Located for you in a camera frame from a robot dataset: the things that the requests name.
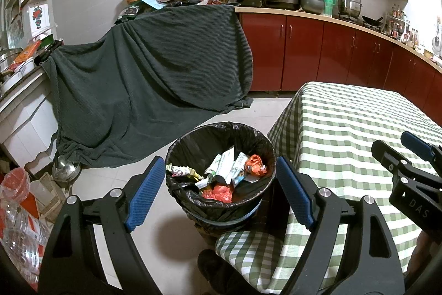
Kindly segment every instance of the pan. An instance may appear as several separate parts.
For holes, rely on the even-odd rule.
[[[384,17],[380,17],[378,20],[374,20],[374,19],[366,17],[365,15],[363,15],[362,18],[367,24],[369,24],[373,27],[380,27],[382,25],[381,20],[384,19]]]

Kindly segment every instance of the water bottle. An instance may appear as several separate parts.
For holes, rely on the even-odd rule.
[[[6,254],[22,274],[38,275],[40,271],[39,245],[31,237],[17,229],[7,228],[0,240]]]
[[[0,219],[6,228],[21,230],[38,244],[46,246],[50,235],[47,226],[15,201],[7,198],[0,199]]]

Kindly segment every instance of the red kitchen cabinet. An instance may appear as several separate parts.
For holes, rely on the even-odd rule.
[[[242,26],[253,55],[250,90],[281,90],[286,16],[244,13]]]
[[[324,24],[317,81],[345,84],[355,35],[353,28],[330,22]]]
[[[407,87],[408,78],[413,69],[414,55],[407,49],[396,45],[393,49],[393,55],[385,80],[384,89],[392,90],[404,95]]]
[[[378,38],[379,37],[373,34],[361,30],[356,31],[356,40],[354,42],[346,84],[359,85],[362,87],[367,86],[371,65],[373,64],[373,57],[378,48]]]
[[[376,43],[377,49],[374,53],[367,86],[370,88],[383,89],[395,45],[379,37],[376,39]]]
[[[436,69],[421,58],[414,56],[413,69],[408,78],[404,97],[419,109],[423,109],[430,92]]]
[[[439,126],[442,126],[442,74],[435,72],[433,83],[423,107],[423,112]]]
[[[321,20],[287,17],[282,90],[298,90],[302,84],[316,80],[323,30]]]

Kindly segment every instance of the floor tile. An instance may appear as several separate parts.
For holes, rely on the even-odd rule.
[[[93,172],[81,172],[72,185],[72,193],[78,195],[81,200],[102,198],[112,190],[113,182],[113,179],[96,175]]]

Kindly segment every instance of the trash can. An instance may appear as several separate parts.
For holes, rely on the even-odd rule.
[[[256,213],[266,189],[276,171],[275,150],[259,130],[245,124],[223,122],[196,128],[177,139],[169,148],[166,164],[190,167],[204,174],[217,154],[235,147],[235,159],[240,152],[258,154],[267,166],[267,174],[259,181],[241,181],[233,192],[232,202],[203,198],[194,181],[188,177],[166,174],[169,193],[183,208],[197,229],[206,235],[221,235],[242,228]]]

